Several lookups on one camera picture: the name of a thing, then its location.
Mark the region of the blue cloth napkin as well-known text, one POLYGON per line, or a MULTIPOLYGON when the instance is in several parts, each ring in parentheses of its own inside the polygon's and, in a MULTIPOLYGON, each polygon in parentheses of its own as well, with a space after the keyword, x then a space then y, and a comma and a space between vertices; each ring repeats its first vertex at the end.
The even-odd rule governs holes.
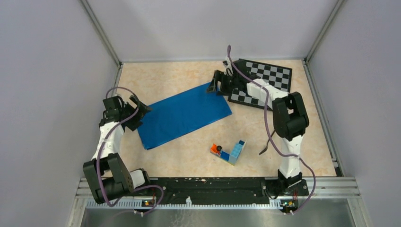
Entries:
POLYGON ((138 128, 143 148, 156 148, 232 114, 223 96, 207 92, 208 83, 150 105, 138 128))

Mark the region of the colourful toy brick assembly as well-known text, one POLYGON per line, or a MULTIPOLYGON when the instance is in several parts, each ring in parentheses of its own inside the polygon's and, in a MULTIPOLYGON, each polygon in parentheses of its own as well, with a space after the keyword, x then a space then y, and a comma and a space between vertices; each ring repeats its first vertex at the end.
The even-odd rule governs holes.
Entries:
POLYGON ((211 154, 221 158, 222 160, 225 160, 231 165, 235 165, 245 146, 246 141, 239 140, 229 152, 224 151, 220 145, 216 144, 212 144, 209 151, 211 154))

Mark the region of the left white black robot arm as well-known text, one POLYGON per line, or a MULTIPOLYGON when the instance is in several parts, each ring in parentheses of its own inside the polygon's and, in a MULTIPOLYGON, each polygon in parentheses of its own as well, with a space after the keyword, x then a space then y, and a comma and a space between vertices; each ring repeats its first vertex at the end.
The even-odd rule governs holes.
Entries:
POLYGON ((150 193, 152 183, 143 168, 130 172, 123 163, 119 151, 126 129, 135 131, 142 125, 142 118, 151 111, 136 95, 130 100, 133 107, 120 96, 103 100, 105 110, 99 123, 100 138, 95 154, 83 164, 83 172, 94 200, 98 204, 133 193, 150 193))

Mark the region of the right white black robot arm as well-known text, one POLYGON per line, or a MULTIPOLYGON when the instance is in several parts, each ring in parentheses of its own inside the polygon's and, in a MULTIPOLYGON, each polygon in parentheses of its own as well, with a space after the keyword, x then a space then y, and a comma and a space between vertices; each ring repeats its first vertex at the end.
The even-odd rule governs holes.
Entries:
POLYGON ((274 131, 281 138, 281 148, 272 143, 282 156, 277 188, 281 194, 290 195, 296 189, 296 184, 302 180, 299 155, 303 135, 309 126, 302 95, 298 92, 282 91, 252 74, 247 70, 244 60, 225 60, 223 65, 225 71, 214 72, 207 92, 227 96, 234 89, 238 89, 263 101, 265 106, 272 110, 274 131))

